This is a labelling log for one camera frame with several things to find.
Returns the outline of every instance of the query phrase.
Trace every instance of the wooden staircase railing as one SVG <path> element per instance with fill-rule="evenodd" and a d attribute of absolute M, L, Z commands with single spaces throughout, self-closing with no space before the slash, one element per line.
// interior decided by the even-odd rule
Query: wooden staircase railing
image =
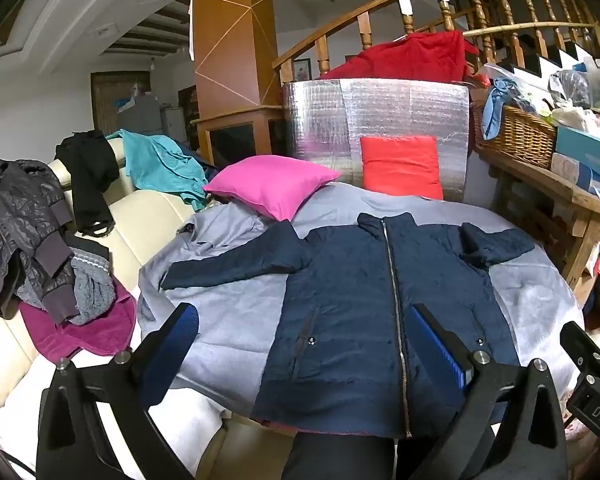
<path fill-rule="evenodd" d="M 545 57 L 547 56 L 547 45 L 542 30 L 550 30 L 556 46 L 564 49 L 565 43 L 563 34 L 560 32 L 561 27 L 568 29 L 569 38 L 573 43 L 579 44 L 588 52 L 597 51 L 592 31 L 594 28 L 599 27 L 599 24 L 593 19 L 583 0 L 557 0 L 557 2 L 555 0 L 542 0 L 541 2 L 524 0 L 523 5 L 526 5 L 530 21 L 522 23 L 514 20 L 509 0 L 499 0 L 498 5 L 492 6 L 491 9 L 485 6 L 485 0 L 467 0 L 471 8 L 461 10 L 455 14 L 450 12 L 449 0 L 438 1 L 441 13 L 440 24 L 444 25 L 445 30 L 454 30 L 454 19 L 462 14 L 467 15 L 467 22 L 471 30 L 464 31 L 463 35 L 466 38 L 480 38 L 482 41 L 482 59 L 478 60 L 478 63 L 494 61 L 492 36 L 496 33 L 502 33 L 507 40 L 512 62 L 524 68 L 525 60 L 518 38 L 518 33 L 521 30 L 533 32 L 536 52 Z M 311 48 L 315 48 L 320 74 L 327 73 L 331 69 L 328 37 L 354 22 L 358 24 L 361 48 L 366 50 L 372 46 L 370 13 L 396 2 L 400 8 L 405 35 L 408 36 L 415 32 L 411 0 L 374 0 L 317 29 L 313 34 L 277 58 L 273 62 L 273 68 L 280 72 L 282 84 L 293 81 L 293 60 Z M 538 18 L 537 9 L 540 9 L 541 6 L 546 10 L 549 20 L 541 21 Z M 427 28 L 435 29 L 437 25 L 438 23 L 429 23 Z"/>

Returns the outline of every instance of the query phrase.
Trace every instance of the gray blanket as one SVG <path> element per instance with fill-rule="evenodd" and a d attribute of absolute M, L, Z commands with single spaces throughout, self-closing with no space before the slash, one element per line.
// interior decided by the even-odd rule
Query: gray blanket
<path fill-rule="evenodd" d="M 415 196 L 387 196 L 339 183 L 316 191 L 296 213 L 292 224 L 303 238 L 317 227 L 355 224 L 361 212 L 376 217 L 409 212 L 417 224 L 470 222 L 486 232 L 513 227 L 482 208 Z M 240 202 L 196 213 L 139 276 L 142 337 L 160 328 L 181 302 L 195 305 L 200 314 L 200 334 L 174 386 L 193 388 L 244 416 L 250 415 L 260 387 L 280 319 L 286 274 L 209 288 L 161 291 L 158 284 L 171 263 L 224 253 L 259 236 L 272 222 Z M 491 267 L 490 277 L 520 363 L 526 365 L 536 357 L 544 359 L 561 396 L 575 367 L 560 346 L 560 329 L 571 320 L 584 326 L 571 289 L 537 246 L 519 258 Z"/>

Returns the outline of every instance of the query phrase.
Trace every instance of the purple cloth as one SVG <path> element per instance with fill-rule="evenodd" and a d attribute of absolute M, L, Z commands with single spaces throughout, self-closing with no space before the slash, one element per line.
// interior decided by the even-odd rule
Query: purple cloth
<path fill-rule="evenodd" d="M 82 326 L 67 321 L 56 327 L 51 316 L 29 303 L 19 303 L 33 345 L 49 361 L 70 357 L 81 349 L 96 355 L 114 355 L 128 347 L 136 325 L 136 300 L 113 278 L 116 301 L 102 316 Z"/>

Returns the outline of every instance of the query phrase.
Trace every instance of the screw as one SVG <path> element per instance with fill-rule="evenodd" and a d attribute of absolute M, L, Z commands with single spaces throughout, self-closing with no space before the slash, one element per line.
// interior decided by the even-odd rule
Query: screw
<path fill-rule="evenodd" d="M 127 350 L 123 350 L 122 352 L 118 352 L 113 356 L 113 362 L 117 365 L 123 365 L 131 359 L 131 352 Z"/>
<path fill-rule="evenodd" d="M 474 352 L 474 359 L 477 362 L 479 362 L 481 365 L 485 365 L 489 361 L 491 361 L 491 358 L 489 357 L 489 354 L 487 354 L 487 352 L 485 352 L 484 350 L 475 351 Z"/>
<path fill-rule="evenodd" d="M 534 367 L 539 372 L 544 372 L 547 369 L 546 363 L 544 361 L 542 361 L 542 359 L 538 359 L 538 358 L 534 359 Z"/>
<path fill-rule="evenodd" d="M 69 365 L 71 364 L 71 359 L 67 359 L 66 357 L 61 357 L 60 360 L 56 363 L 56 370 L 60 372 L 64 372 Z"/>

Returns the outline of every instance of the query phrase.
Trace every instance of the jacket zipper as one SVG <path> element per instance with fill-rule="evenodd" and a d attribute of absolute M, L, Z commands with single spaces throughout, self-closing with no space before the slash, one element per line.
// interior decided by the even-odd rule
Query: jacket zipper
<path fill-rule="evenodd" d="M 386 230 L 384 219 L 381 219 L 382 230 L 384 231 L 384 241 L 386 243 L 386 252 L 389 256 L 389 270 L 391 272 L 391 285 L 394 291 L 394 307 L 395 307 L 395 325 L 398 332 L 398 352 L 400 354 L 400 366 L 402 367 L 402 411 L 404 413 L 404 429 L 407 438 L 411 437 L 409 406 L 407 402 L 407 359 L 405 357 L 405 344 L 403 341 L 404 332 L 402 331 L 402 316 L 400 315 L 400 299 L 398 298 L 398 288 L 395 283 L 394 258 L 391 254 L 389 245 L 389 236 Z"/>

